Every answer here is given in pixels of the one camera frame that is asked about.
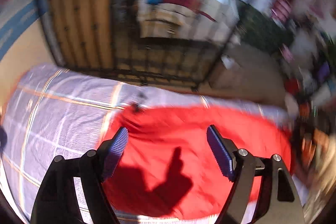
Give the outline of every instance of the plaid bedsheet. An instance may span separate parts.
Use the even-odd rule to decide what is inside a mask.
[[[29,70],[12,94],[2,127],[7,134],[3,164],[14,200],[30,219],[41,181],[56,155],[76,158],[94,149],[109,122],[126,106],[142,107],[221,105],[246,111],[279,124],[287,113],[277,107],[183,95],[149,86],[134,86],[115,80],[82,75],[53,65]],[[78,203],[86,223],[92,223],[81,183],[75,178]],[[115,211],[122,224],[174,223],[178,219],[157,219]],[[214,217],[190,220],[210,223]]]

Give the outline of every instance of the bolt head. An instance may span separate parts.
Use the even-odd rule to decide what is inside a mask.
[[[60,155],[58,155],[58,156],[56,156],[55,158],[54,158],[54,161],[55,162],[59,162],[59,161],[61,161],[62,160],[62,156],[60,156]]]
[[[247,150],[245,150],[245,149],[239,149],[238,153],[243,157],[245,157],[248,154]]]
[[[96,150],[89,150],[86,152],[88,157],[93,157],[96,154]]]
[[[275,155],[273,155],[273,159],[274,159],[275,161],[280,161],[280,160],[281,160],[281,157],[280,157],[280,155],[275,154]]]

